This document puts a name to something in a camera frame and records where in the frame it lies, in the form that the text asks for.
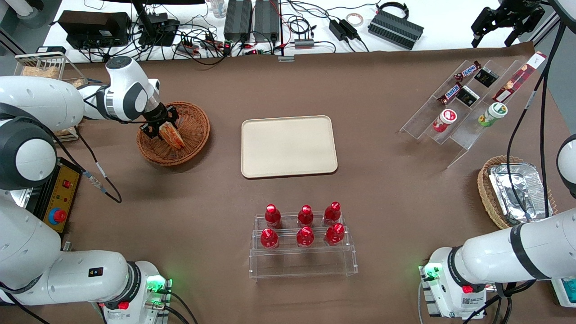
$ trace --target beige tray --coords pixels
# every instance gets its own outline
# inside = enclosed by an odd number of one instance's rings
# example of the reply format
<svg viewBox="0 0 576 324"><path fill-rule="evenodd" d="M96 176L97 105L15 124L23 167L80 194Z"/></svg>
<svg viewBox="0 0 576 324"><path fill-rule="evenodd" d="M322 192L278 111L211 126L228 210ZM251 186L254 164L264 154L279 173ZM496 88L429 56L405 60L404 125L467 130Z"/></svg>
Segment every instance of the beige tray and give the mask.
<svg viewBox="0 0 576 324"><path fill-rule="evenodd" d="M334 172L332 121L328 116L246 120L241 163L246 178Z"/></svg>

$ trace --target yellow control panel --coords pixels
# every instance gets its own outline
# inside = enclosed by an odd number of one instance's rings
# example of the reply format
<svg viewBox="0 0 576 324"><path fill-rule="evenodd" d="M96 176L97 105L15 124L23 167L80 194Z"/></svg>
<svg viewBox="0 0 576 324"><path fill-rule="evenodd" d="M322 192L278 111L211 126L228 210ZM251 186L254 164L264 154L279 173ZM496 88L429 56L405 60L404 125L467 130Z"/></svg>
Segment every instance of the yellow control panel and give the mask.
<svg viewBox="0 0 576 324"><path fill-rule="evenodd" d="M66 165L59 164L59 166L43 220L54 231L62 233L72 207L80 174Z"/></svg>

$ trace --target black package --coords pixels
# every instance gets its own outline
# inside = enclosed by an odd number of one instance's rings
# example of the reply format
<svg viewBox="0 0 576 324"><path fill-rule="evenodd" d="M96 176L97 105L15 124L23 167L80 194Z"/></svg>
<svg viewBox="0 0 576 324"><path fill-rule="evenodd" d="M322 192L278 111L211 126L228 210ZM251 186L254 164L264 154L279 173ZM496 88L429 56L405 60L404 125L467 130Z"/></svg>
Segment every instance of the black package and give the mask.
<svg viewBox="0 0 576 324"><path fill-rule="evenodd" d="M498 78L499 77L496 73L486 67L481 68L474 77L474 79L478 80L478 82L483 84L486 88L489 88Z"/></svg>
<svg viewBox="0 0 576 324"><path fill-rule="evenodd" d="M462 101L466 106L469 107L473 103L475 103L478 99L480 99L480 96L477 95L467 86L463 86L462 90L460 90L460 92L456 95L456 97L460 99L460 101Z"/></svg>

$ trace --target white table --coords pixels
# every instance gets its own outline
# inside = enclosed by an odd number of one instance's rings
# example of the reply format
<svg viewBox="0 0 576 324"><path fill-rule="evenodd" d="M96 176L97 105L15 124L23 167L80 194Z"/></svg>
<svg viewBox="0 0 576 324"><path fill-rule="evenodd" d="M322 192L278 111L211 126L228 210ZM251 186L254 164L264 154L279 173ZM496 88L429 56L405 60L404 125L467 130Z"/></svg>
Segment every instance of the white table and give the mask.
<svg viewBox="0 0 576 324"><path fill-rule="evenodd" d="M366 3L366 0L308 0L305 2L319 5L324 9L329 9L337 6L359 6ZM473 36L470 26L484 7L489 6L493 9L496 9L499 5L498 0L405 0L403 2L406 3L410 10L410 16L408 20L424 27L424 33L422 34L422 37L416 42L416 45L414 45L414 51L471 48L471 41ZM103 3L100 0L86 0L86 4L94 7L100 7ZM135 20L137 17L136 11L133 9L132 5L127 3L104 2L103 8L101 10L96 10L86 7L80 0L63 0L56 14L56 19L60 17L64 10L127 12L133 20ZM169 10L173 15L177 16L181 23L187 22L193 16L206 16L206 20L218 28L216 33L217 39L224 40L223 28L225 19L215 18L212 12L208 10L208 5L167 5L156 8L157 13L167 12L167 10ZM389 7L385 10L393 14L397 14L398 16L403 16L403 12L400 9ZM375 11L376 7L370 5L354 10L335 9L331 10L329 13L341 19L344 19L345 16L351 12L356 12L362 15L364 17L364 23L357 27L357 30L370 51L405 51L405 49L397 45L394 45L368 33L367 26L369 25L370 20L374 17ZM282 14L285 13L294 13L294 10L288 3L283 3L282 5ZM168 13L169 18L173 18L172 14ZM316 29L314 30L315 41L333 42L336 44L337 52L351 52L350 48L345 42L338 42L334 35L330 32L328 29L328 19L313 17L306 12L303 14L311 25L317 25ZM202 18L194 19L194 24L207 26ZM183 32L189 31L190 29L191 27L189 26L180 27L180 30ZM283 28L283 30L284 43L287 43L289 32L287 28ZM499 28L496 31L490 32L484 37L480 43L480 47L503 47L504 40L508 37L510 32L511 28ZM64 46L67 50L66 55L72 62L88 62L86 57L84 57L77 50L72 49L72 47L66 41L66 36L66 32L62 29L62 27L60 27L59 24L54 24L48 32L48 36L46 37L44 45ZM179 41L180 38L177 37L175 39L175 43L178 43ZM356 51L365 51L363 45L359 41L352 40L350 43L356 49ZM323 53L333 51L333 47L330 44L323 45L326 46L317 45L314 48L305 50L296 50L294 49L293 45L287 46L285 49L285 55ZM269 50L270 45L267 43L260 43L255 48ZM113 48L110 51L110 54L119 52L121 49L122 47ZM127 49L134 49L134 46L129 45ZM172 59L173 51L169 47L164 47L164 54L166 59ZM206 55L204 51L201 51L201 54L203 57ZM159 59L163 59L161 50L159 47L154 47L149 56L149 60ZM94 60L98 61L99 58L94 56Z"/></svg>

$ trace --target green container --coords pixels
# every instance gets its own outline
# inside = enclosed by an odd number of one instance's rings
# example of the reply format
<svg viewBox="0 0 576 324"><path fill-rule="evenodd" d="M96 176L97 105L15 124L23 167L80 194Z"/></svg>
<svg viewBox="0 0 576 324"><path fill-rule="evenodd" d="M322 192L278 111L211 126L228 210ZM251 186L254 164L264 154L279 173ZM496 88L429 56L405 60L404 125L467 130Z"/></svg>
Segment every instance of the green container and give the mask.
<svg viewBox="0 0 576 324"><path fill-rule="evenodd" d="M503 118L508 114L508 107L503 103L493 103L478 117L478 122L484 127L492 126L496 120Z"/></svg>

